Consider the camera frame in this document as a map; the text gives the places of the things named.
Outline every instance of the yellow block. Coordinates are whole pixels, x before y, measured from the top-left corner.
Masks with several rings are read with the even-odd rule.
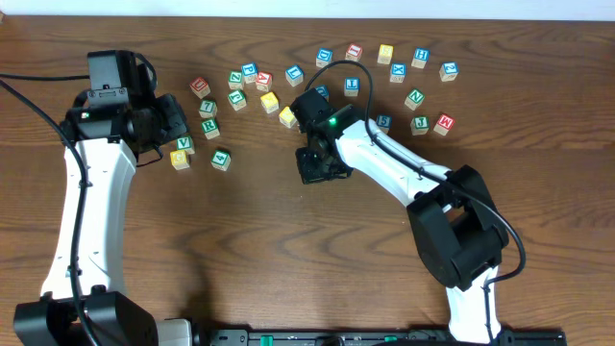
[[[269,108],[278,104],[278,98],[273,92],[267,92],[260,96],[260,101],[265,108]]]
[[[286,106],[280,112],[280,122],[284,124],[285,127],[290,129],[297,123],[297,119],[295,119],[295,115],[292,113],[290,108]]]
[[[280,118],[283,119],[287,123],[291,123],[295,120],[295,115],[290,110],[289,106],[284,107],[284,109],[280,112]]]
[[[190,167],[188,162],[188,155],[185,150],[177,150],[171,152],[171,164],[175,169],[184,169]]]
[[[393,46],[387,44],[381,44],[381,50],[378,52],[381,57],[393,57]]]
[[[178,150],[171,153],[171,162],[173,165],[182,164],[187,161],[185,150]]]

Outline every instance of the alphabet block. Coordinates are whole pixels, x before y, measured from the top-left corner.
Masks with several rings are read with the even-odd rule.
[[[208,139],[220,136],[220,130],[218,129],[218,125],[215,123],[215,120],[213,118],[205,120],[201,123],[201,126],[203,127],[205,137],[207,137]]]
[[[414,89],[406,98],[404,104],[408,106],[411,110],[416,111],[416,109],[421,106],[425,100],[425,95],[419,91],[419,89]]]
[[[363,48],[361,46],[351,43],[346,51],[346,60],[358,62],[363,55]]]
[[[381,44],[378,51],[378,63],[390,64],[393,59],[393,46]]]
[[[177,170],[190,168],[190,158],[185,150],[177,150],[171,152],[171,164]]]
[[[320,48],[318,54],[316,54],[316,66],[325,67],[331,63],[333,59],[333,51],[329,49]]]
[[[430,120],[426,116],[417,116],[410,123],[413,136],[424,135],[430,130]]]
[[[414,59],[412,59],[412,67],[425,68],[427,60],[430,58],[430,51],[423,48],[416,48],[414,51]]]
[[[346,83],[344,84],[344,95],[358,96],[358,78],[346,78]]]
[[[260,91],[269,91],[273,83],[271,73],[259,72],[257,75],[257,89]]]
[[[329,101],[329,90],[327,89],[327,86],[317,86],[315,89],[322,97],[325,98],[325,100]]]
[[[299,68],[299,65],[294,65],[286,70],[286,80],[292,87],[296,87],[304,80],[304,71]]]
[[[201,108],[199,109],[199,114],[201,114],[202,118],[211,118],[216,115],[218,112],[218,108],[215,106],[215,102],[204,100],[201,102]]]
[[[213,168],[226,172],[226,170],[229,169],[229,165],[231,165],[231,154],[216,150],[215,153],[213,153],[213,158],[211,158],[211,165]]]
[[[245,83],[254,83],[257,81],[257,65],[253,62],[246,63],[241,66],[241,72],[243,73],[243,81]]]
[[[276,94],[273,93],[273,91],[267,92],[266,94],[260,96],[260,102],[262,104],[262,107],[265,108],[267,114],[271,113],[272,111],[277,111],[280,107],[278,98],[276,97]]]
[[[442,82],[454,81],[459,74],[456,62],[444,62],[440,67],[440,80]]]
[[[243,75],[239,71],[231,71],[229,75],[229,87],[231,90],[243,90]]]
[[[405,63],[393,63],[391,65],[391,78],[392,83],[402,83],[406,76],[406,64]]]
[[[192,81],[192,83],[190,83],[190,88],[199,98],[204,98],[211,92],[208,83],[201,77]]]
[[[453,128],[454,124],[455,120],[453,118],[445,113],[442,113],[438,119],[438,122],[433,127],[433,131],[445,136]]]
[[[233,109],[236,111],[241,110],[247,105],[246,97],[241,90],[231,92],[229,94],[229,102],[231,102],[231,106],[233,106]]]
[[[392,122],[393,118],[388,115],[378,115],[376,118],[376,125],[378,125],[385,134],[388,134],[388,131],[391,129]]]
[[[284,107],[280,112],[280,122],[288,129],[297,123],[297,118],[295,118],[295,114],[292,113],[289,106]]]
[[[185,152],[189,155],[194,154],[194,143],[192,142],[192,137],[183,136],[177,138],[176,141],[177,150],[185,150]]]

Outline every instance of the white wall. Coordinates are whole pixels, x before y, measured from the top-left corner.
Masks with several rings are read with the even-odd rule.
[[[0,0],[6,14],[615,20],[615,0]]]

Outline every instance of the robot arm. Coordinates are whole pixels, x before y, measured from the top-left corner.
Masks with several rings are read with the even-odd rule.
[[[88,175],[78,248],[80,309],[103,345],[170,340],[175,343],[166,344],[184,345],[178,340],[190,336],[189,323],[157,324],[126,297],[122,269],[124,213],[138,155],[188,132],[184,112],[172,95],[155,96],[156,72],[139,54],[96,52],[87,60],[91,89],[75,99],[60,124]],[[25,345],[87,344],[83,326],[73,324],[76,307],[67,269],[81,175],[68,150],[64,156],[67,187],[54,262],[40,300],[15,308],[13,326]]]
[[[296,153],[304,184],[348,177],[357,169],[395,196],[406,207],[422,262],[447,287],[451,334],[458,341],[489,343],[482,286],[485,280],[496,276],[502,261],[502,249],[508,243],[503,225],[480,206],[460,199],[386,154],[367,134],[362,110],[354,106],[333,109],[313,89],[297,98],[291,109],[301,131],[307,133],[308,146]],[[371,132],[388,150],[491,202],[474,169],[464,166],[453,172],[426,161],[382,133],[373,120],[369,121]],[[460,207],[464,213],[449,222],[446,212]],[[495,307],[493,289],[488,299],[490,307]],[[495,309],[490,309],[490,321],[495,337],[501,330]]]

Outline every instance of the wood grain surface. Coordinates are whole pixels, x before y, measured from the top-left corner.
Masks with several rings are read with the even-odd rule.
[[[189,170],[169,158],[138,169],[126,212],[124,274],[130,298],[157,319],[248,324],[255,329],[389,329],[448,323],[444,288],[418,259],[404,208],[356,173],[347,181],[301,185],[294,151],[306,139],[267,116],[254,85],[233,111],[227,75],[256,62],[274,75],[281,107],[306,83],[283,72],[298,63],[307,79],[320,47],[343,59],[364,49],[375,109],[393,116],[390,135],[430,161],[474,166],[528,250],[526,271],[497,286],[502,322],[561,328],[570,345],[615,344],[615,24],[285,20],[233,18],[7,17],[0,71],[44,76],[87,73],[86,53],[143,53],[187,114],[197,154]],[[425,70],[403,84],[376,65],[381,43],[410,64],[430,49]],[[440,63],[459,76],[441,83]],[[206,140],[199,100],[188,88],[206,78],[222,136]],[[358,98],[344,77],[358,76]],[[10,84],[62,120],[87,81]],[[351,66],[327,71],[332,103],[366,101]],[[418,111],[403,104],[413,87]],[[413,137],[412,115],[456,119],[446,137]],[[166,145],[165,154],[173,148]],[[216,148],[231,151],[228,172],[213,169]],[[0,344],[12,345],[12,314],[37,299],[62,217],[65,168],[58,137],[0,91]],[[501,272],[517,262],[504,250]]]

